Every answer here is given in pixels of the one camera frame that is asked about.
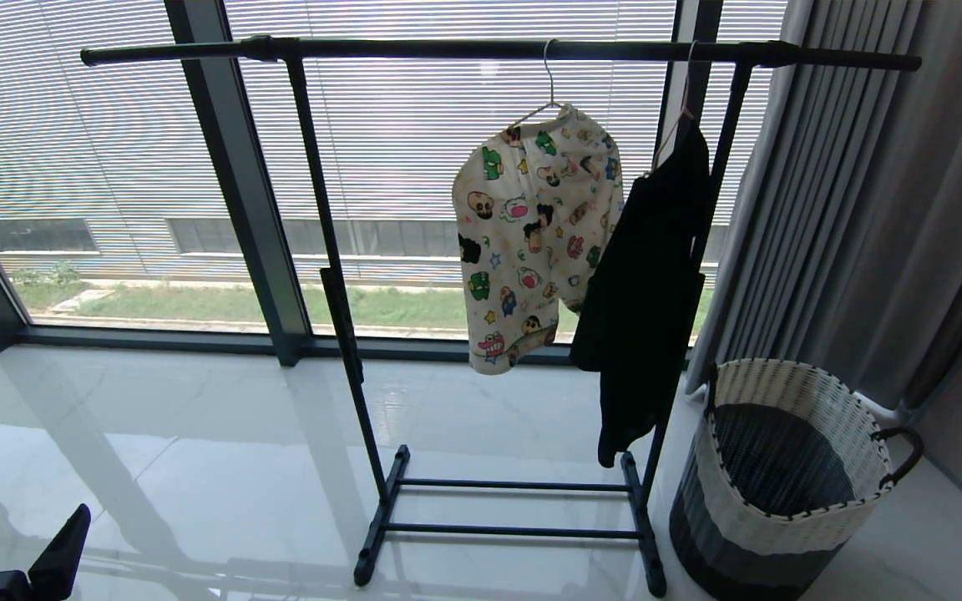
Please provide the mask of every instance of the black garment rack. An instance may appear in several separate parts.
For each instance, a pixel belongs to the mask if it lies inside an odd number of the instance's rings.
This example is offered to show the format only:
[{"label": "black garment rack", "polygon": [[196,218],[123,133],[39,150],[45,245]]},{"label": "black garment rack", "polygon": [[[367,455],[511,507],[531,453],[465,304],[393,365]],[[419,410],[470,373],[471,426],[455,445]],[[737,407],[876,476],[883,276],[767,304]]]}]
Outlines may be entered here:
[{"label": "black garment rack", "polygon": [[[377,553],[381,551],[386,533],[455,533],[455,535],[495,535],[526,537],[570,537],[591,539],[629,539],[636,540],[645,562],[648,589],[656,597],[666,593],[666,579],[663,563],[656,544],[656,532],[648,517],[648,498],[652,484],[656,480],[656,467],[660,461],[663,437],[653,435],[652,446],[646,461],[644,479],[638,479],[637,464],[633,454],[622,454],[622,471],[625,484],[572,483],[572,482],[491,482],[491,480],[453,480],[442,478],[409,478],[406,467],[411,460],[408,446],[401,445],[392,462],[391,471],[385,476],[381,457],[374,440],[373,427],[362,392],[362,358],[359,357],[352,326],[351,311],[347,304],[347,287],[344,285],[343,267],[337,249],[337,237],[333,231],[332,210],[329,208],[325,175],[317,148],[314,132],[314,118],[310,110],[310,100],[306,96],[306,76],[303,58],[491,58],[491,60],[515,60],[545,56],[549,60],[621,60],[621,61],[710,61],[734,63],[733,80],[730,84],[729,104],[722,120],[722,130],[718,138],[714,164],[711,167],[711,202],[706,210],[706,218],[699,229],[697,240],[692,246],[691,261],[694,269],[699,270],[706,247],[707,230],[711,227],[715,201],[718,198],[722,176],[726,171],[733,134],[737,129],[737,117],[741,113],[749,76],[756,66],[778,68],[794,64],[829,65],[844,68],[877,68],[890,71],[915,71],[919,68],[917,57],[898,56],[898,54],[860,53],[860,51],[808,49],[785,42],[741,42],[741,43],[658,43],[658,42],[564,42],[553,41],[371,41],[371,39],[314,39],[314,38],[273,38],[268,35],[238,39],[233,42],[176,44],[160,46],[140,46],[81,50],[80,58],[88,66],[101,63],[187,60],[187,58],[254,58],[259,61],[284,61],[295,95],[295,106],[302,130],[302,141],[306,149],[306,162],[310,168],[310,178],[314,187],[329,267],[321,269],[322,282],[329,311],[332,313],[333,327],[337,344],[351,386],[355,412],[358,414],[362,440],[366,443],[370,468],[374,483],[377,484],[379,501],[377,512],[370,522],[370,530],[362,551],[358,554],[355,566],[355,583],[359,586],[370,582]],[[680,319],[691,323],[694,311]],[[673,396],[678,381],[661,383],[660,393]],[[631,530],[572,529],[572,528],[511,528],[510,526],[474,526],[453,524],[402,523],[392,520],[392,510],[402,487],[470,487],[504,488],[504,490],[576,491],[600,493],[625,493],[630,502],[635,528]]]}]

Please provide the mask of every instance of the rack base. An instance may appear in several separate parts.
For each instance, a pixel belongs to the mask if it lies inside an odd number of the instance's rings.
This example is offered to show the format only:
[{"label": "rack base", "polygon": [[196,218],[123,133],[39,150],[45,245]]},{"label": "rack base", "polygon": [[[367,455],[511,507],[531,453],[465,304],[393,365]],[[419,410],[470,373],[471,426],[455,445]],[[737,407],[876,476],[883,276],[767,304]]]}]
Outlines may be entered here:
[{"label": "rack base", "polygon": [[[571,482],[491,482],[491,480],[446,480],[431,478],[405,477],[408,462],[411,461],[411,449],[400,445],[396,451],[396,461],[392,462],[391,471],[385,482],[388,492],[387,501],[377,503],[377,512],[370,522],[370,532],[362,551],[358,552],[358,563],[355,563],[355,584],[366,586],[373,578],[374,568],[377,567],[377,555],[381,552],[381,545],[385,543],[386,533],[450,533],[450,535],[480,535],[480,536],[526,536],[526,537],[561,537],[561,538],[598,538],[598,539],[626,539],[636,540],[641,559],[645,562],[645,580],[649,593],[657,598],[663,598],[667,593],[667,579],[663,574],[663,562],[660,560],[660,549],[656,543],[656,530],[652,529],[652,521],[648,518],[644,488],[637,477],[637,461],[633,454],[622,453],[622,472],[625,474],[625,484],[579,484]],[[630,502],[630,512],[633,514],[633,530],[590,530],[576,528],[515,528],[514,526],[464,526],[455,524],[408,524],[393,522],[392,510],[396,508],[396,499],[402,487],[472,487],[472,488],[500,488],[500,490],[542,490],[542,491],[592,491],[592,492],[625,492]]]}]

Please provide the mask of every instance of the hanging clothes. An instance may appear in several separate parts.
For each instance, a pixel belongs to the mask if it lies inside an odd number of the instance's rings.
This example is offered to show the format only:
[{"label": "hanging clothes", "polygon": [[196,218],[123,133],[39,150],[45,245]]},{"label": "hanging clothes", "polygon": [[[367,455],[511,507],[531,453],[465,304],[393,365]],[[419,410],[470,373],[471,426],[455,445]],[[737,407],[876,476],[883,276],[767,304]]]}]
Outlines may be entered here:
[{"label": "hanging clothes", "polygon": [[565,105],[554,121],[511,127],[476,149],[452,186],[470,366],[504,373],[550,345],[559,298],[577,311],[619,219],[614,140]]},{"label": "hanging clothes", "polygon": [[653,174],[637,179],[589,281],[570,357],[600,373],[603,467],[652,427],[663,437],[703,276],[692,240],[706,227],[707,144],[696,123]]}]

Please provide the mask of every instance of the louvered facade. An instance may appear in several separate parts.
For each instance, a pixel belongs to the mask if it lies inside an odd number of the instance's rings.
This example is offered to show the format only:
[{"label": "louvered facade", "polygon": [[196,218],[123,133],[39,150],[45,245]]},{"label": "louvered facade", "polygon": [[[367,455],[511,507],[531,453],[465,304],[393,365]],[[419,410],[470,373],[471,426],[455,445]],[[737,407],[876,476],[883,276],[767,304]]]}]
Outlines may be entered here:
[{"label": "louvered facade", "polygon": [[[719,38],[775,38],[784,8],[785,0],[726,0]],[[226,10],[237,38],[667,41],[675,0],[229,0]],[[85,277],[247,276],[225,238],[228,212],[180,66],[85,68],[77,58],[81,47],[170,42],[160,0],[0,3],[0,260],[8,270],[65,259]],[[324,58],[306,67],[347,277],[457,285],[451,181],[471,149],[546,100],[541,63]],[[313,277],[324,259],[308,233],[316,206],[286,74],[275,64],[241,68],[296,265]],[[649,163],[664,72],[661,64],[553,63],[557,99],[608,129],[627,178]],[[711,71],[702,118],[711,144],[731,72]],[[719,243],[768,75],[757,73],[745,103],[716,212]],[[58,225],[68,235],[49,231]],[[83,225],[91,244],[81,240]],[[39,242],[24,250],[24,240]]]}]

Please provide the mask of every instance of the white tile floor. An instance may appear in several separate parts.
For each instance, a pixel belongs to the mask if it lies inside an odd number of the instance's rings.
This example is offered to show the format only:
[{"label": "white tile floor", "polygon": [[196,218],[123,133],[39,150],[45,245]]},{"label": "white tile floor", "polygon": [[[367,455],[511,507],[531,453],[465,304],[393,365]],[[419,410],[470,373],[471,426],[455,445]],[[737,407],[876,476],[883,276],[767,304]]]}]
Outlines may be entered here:
[{"label": "white tile floor", "polygon": [[[386,466],[412,476],[621,483],[595,464],[595,374],[367,363]],[[699,407],[680,400],[651,507],[667,598],[706,598],[665,535]],[[643,457],[648,441],[634,453]],[[352,566],[377,494],[339,361],[17,347],[0,355],[0,570],[77,503],[94,522],[73,598],[651,598],[633,543],[396,536]],[[402,521],[631,528],[621,498],[404,494]],[[962,494],[923,463],[805,598],[962,600]]]}]

